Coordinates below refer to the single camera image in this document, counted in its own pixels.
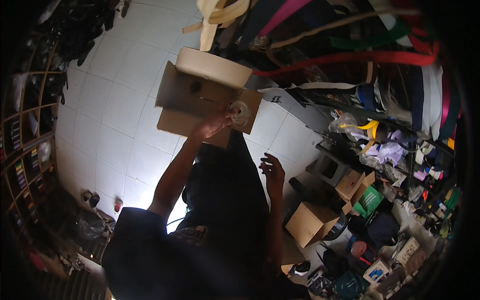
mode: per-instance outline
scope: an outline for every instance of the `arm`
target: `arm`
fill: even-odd
[[[261,159],[263,162],[260,168],[267,179],[267,192],[271,202],[270,215],[266,226],[267,257],[280,270],[283,259],[282,191],[285,171],[276,157],[267,153],[265,155],[267,158]]]
[[[193,160],[206,138],[213,136],[224,127],[232,124],[230,118],[236,113],[219,106],[217,111],[205,118],[190,133],[182,149],[170,163],[158,182],[149,211],[164,218],[165,223],[187,182]]]

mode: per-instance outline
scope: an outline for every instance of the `hand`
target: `hand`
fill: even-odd
[[[271,201],[282,199],[283,182],[285,181],[285,171],[275,156],[265,153],[267,158],[261,158],[262,163],[259,168],[262,174],[267,178],[267,192]]]
[[[213,136],[223,128],[233,123],[231,116],[236,114],[238,108],[227,110],[226,105],[219,105],[215,113],[207,116],[192,131],[193,135],[199,136],[202,140]]]

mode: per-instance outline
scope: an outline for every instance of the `white tiled floor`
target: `white tiled floor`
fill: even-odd
[[[60,182],[76,198],[96,191],[98,207],[113,217],[115,198],[125,206],[150,205],[156,183],[185,142],[156,129],[161,108],[154,107],[155,97],[167,61],[176,62],[181,46],[199,47],[200,32],[182,35],[181,29],[200,18],[195,0],[133,0],[127,16],[115,18],[113,29],[96,39],[85,63],[70,63],[56,150]],[[256,164],[265,152],[278,157],[286,182],[316,159],[321,141],[264,100],[251,135],[244,136]],[[288,187],[285,194],[292,193]],[[184,214],[180,200],[169,221]]]

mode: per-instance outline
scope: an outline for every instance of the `open cardboard box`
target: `open cardboard box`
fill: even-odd
[[[344,214],[348,214],[353,206],[359,201],[368,186],[375,182],[375,172],[365,175],[349,169],[343,176],[342,180],[337,184],[335,190],[345,201],[342,210]]]
[[[240,100],[250,109],[248,123],[225,127],[205,142],[225,148],[231,129],[250,134],[262,100],[262,93],[243,88],[251,73],[252,69],[235,62],[182,47],[177,64],[168,61],[163,72],[155,102],[155,107],[163,108],[157,129],[188,137],[219,104]]]
[[[339,218],[328,207],[301,202],[285,228],[304,248],[323,239]]]

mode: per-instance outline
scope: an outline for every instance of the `gray stool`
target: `gray stool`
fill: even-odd
[[[307,166],[305,170],[332,187],[336,187],[350,166],[320,144],[317,144],[315,148],[320,150],[320,157]]]

